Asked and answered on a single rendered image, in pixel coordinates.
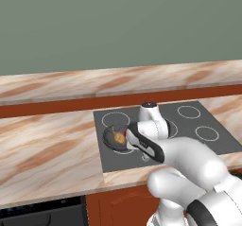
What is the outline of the reddish brown cupboard door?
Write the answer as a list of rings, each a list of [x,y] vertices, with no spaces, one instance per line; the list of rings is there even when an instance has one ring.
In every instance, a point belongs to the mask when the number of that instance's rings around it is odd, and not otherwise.
[[[146,226],[159,200],[145,185],[86,196],[89,226]]]

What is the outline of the reddish brown counter panel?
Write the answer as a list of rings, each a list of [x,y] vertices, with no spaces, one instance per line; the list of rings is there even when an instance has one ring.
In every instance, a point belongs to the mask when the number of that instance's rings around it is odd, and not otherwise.
[[[147,101],[170,102],[235,95],[242,95],[242,84],[133,95],[88,97],[19,105],[6,105],[0,106],[0,118],[140,105]]]

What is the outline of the golden brown onion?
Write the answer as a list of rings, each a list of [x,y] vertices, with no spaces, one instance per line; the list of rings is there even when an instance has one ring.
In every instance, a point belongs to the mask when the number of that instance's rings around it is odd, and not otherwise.
[[[124,144],[125,143],[125,136],[118,132],[114,135],[114,141],[118,144]]]

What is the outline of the dark grey hob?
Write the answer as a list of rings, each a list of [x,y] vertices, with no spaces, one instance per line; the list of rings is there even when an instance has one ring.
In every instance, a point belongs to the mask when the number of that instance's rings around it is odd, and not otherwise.
[[[242,145],[198,101],[166,103],[159,106],[162,117],[170,124],[170,138],[187,136],[201,141],[217,155],[242,152]],[[102,135],[113,124],[128,125],[139,119],[139,108],[130,107],[95,111],[95,128],[104,173],[158,165],[142,160],[143,152],[129,149],[119,152],[108,148]]]

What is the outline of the black frying pan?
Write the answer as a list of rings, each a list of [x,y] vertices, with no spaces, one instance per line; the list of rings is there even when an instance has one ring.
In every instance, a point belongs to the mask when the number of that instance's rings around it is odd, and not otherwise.
[[[126,125],[123,124],[113,124],[106,128],[102,135],[102,140],[104,144],[114,151],[124,152],[128,151],[127,139],[125,138],[124,144],[118,144],[114,141],[114,135],[118,132],[124,135],[125,130],[127,129]]]

